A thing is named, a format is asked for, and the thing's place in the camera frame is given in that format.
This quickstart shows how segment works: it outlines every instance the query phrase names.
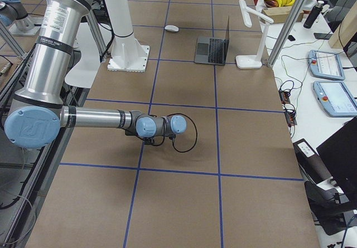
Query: laptop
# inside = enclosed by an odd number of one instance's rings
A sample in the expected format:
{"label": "laptop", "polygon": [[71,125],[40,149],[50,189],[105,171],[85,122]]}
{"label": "laptop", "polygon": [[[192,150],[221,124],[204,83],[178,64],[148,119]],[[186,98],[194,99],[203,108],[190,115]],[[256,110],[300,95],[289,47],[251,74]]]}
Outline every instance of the laptop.
{"label": "laptop", "polygon": [[225,65],[229,44],[229,17],[225,39],[203,37],[197,39],[195,63]]}

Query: water bottle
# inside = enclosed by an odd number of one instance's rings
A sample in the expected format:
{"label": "water bottle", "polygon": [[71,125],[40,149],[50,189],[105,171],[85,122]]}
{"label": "water bottle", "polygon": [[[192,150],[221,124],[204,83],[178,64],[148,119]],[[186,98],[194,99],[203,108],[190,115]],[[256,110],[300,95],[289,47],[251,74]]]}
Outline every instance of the water bottle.
{"label": "water bottle", "polygon": [[311,10],[310,14],[307,16],[307,19],[305,21],[305,23],[303,24],[303,26],[305,28],[310,29],[311,26],[313,25],[314,21],[316,20],[317,16],[320,14],[321,10],[322,10],[322,6],[324,5],[324,1],[317,1],[317,5],[315,5],[313,7],[313,9]]}

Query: computer mouse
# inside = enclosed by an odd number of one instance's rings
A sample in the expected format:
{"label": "computer mouse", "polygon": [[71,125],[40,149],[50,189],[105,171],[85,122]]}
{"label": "computer mouse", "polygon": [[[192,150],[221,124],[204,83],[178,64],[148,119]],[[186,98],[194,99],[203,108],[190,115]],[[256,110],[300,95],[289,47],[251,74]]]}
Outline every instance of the computer mouse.
{"label": "computer mouse", "polygon": [[166,25],[165,30],[168,32],[178,32],[179,28],[176,27],[175,25]]}

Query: white desk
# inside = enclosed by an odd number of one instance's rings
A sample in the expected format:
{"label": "white desk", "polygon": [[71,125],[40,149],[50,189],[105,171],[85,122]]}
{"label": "white desk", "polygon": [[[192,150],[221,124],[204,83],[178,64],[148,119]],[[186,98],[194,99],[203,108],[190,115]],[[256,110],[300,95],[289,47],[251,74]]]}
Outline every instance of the white desk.
{"label": "white desk", "polygon": [[[263,0],[259,0],[256,6],[257,11],[265,7]],[[307,55],[311,49],[336,52],[339,53],[342,49],[332,49],[328,41],[326,40],[316,40],[313,36],[314,32],[329,33],[330,28],[327,25],[325,19],[322,15],[319,16],[317,21],[312,25],[310,29],[303,27],[305,18],[301,22],[296,22],[290,35],[294,36],[295,41],[287,40],[284,44],[284,48],[279,54],[278,60],[274,64],[273,71],[275,77],[280,78],[283,82],[286,80],[292,80],[286,75],[285,69],[283,67],[283,62],[290,76],[303,81],[303,86],[301,93],[299,95],[299,90],[293,90],[291,93],[291,103],[297,107],[297,126],[295,126],[295,134],[292,141],[295,142],[301,138],[305,138],[309,144],[316,149],[322,142],[324,142],[329,136],[334,134],[338,129],[340,129],[343,124],[350,120],[351,118],[331,118],[323,110],[321,104],[317,101],[316,95],[313,91],[312,84],[314,81],[323,80],[320,78],[313,77],[308,70],[307,60],[294,60],[283,55],[291,56],[296,59],[307,58]],[[271,53],[276,39],[283,27],[282,23],[272,24],[269,27],[268,36],[272,38],[267,38],[266,47],[268,53]],[[352,67],[351,62],[347,58],[344,52],[340,54],[341,63],[343,67]],[[355,69],[345,69],[344,70],[346,79],[344,82],[351,91],[354,97],[357,96],[357,72]],[[295,87],[299,87],[300,83],[295,81]],[[281,82],[277,79],[277,86],[280,87]],[[284,88],[291,87],[291,84],[287,84]],[[327,182],[323,182],[321,187],[328,189],[331,188],[327,185]],[[327,247],[331,244],[336,244],[337,241],[341,241],[344,232],[339,232],[332,236],[325,234],[322,227],[316,227],[317,234],[319,236],[321,247]],[[357,227],[350,228],[345,240],[344,246],[357,246]]]}

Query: ur robot arm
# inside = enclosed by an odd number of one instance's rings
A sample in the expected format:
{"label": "ur robot arm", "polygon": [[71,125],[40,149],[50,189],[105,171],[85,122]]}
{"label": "ur robot arm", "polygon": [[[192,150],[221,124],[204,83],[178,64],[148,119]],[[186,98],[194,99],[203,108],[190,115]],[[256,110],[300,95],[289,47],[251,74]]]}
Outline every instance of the ur robot arm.
{"label": "ur robot arm", "polygon": [[150,144],[153,137],[171,139],[186,130],[181,115],[150,116],[140,111],[63,106],[60,90],[81,18],[92,0],[47,0],[47,8],[27,80],[15,92],[5,122],[8,139],[24,148],[51,143],[61,127],[120,128]]}

